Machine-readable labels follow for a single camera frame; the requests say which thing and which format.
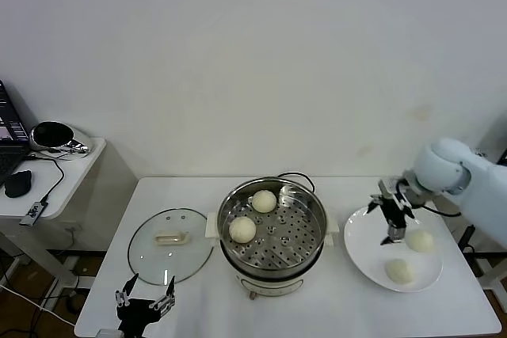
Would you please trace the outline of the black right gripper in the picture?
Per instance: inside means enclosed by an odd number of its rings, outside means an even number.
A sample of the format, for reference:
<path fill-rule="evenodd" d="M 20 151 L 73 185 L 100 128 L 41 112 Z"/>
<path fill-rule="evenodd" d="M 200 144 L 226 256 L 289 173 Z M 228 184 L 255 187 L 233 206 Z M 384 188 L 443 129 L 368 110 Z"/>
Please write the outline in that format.
<path fill-rule="evenodd" d="M 406 233 L 405 199 L 400 193 L 396 193 L 396 178 L 383 178 L 379 180 L 379 192 L 371 195 L 367 212 L 370 213 L 379 207 L 389 225 L 387 236 L 381 241 L 381 245 L 400 243 Z"/>

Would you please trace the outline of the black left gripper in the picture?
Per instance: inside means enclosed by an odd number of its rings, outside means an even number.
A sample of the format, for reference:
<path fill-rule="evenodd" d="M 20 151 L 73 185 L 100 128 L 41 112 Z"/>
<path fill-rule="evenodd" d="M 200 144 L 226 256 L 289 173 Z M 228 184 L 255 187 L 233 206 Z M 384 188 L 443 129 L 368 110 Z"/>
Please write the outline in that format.
<path fill-rule="evenodd" d="M 118 329 L 124 337 L 142 337 L 145 328 L 152 323 L 159 322 L 161 311 L 170 311 L 175 305 L 175 276 L 173 275 L 166 293 L 156 301 L 131 298 L 139 274 L 135 273 L 123 286 L 121 291 L 115 292 L 116 315 L 120 319 Z"/>

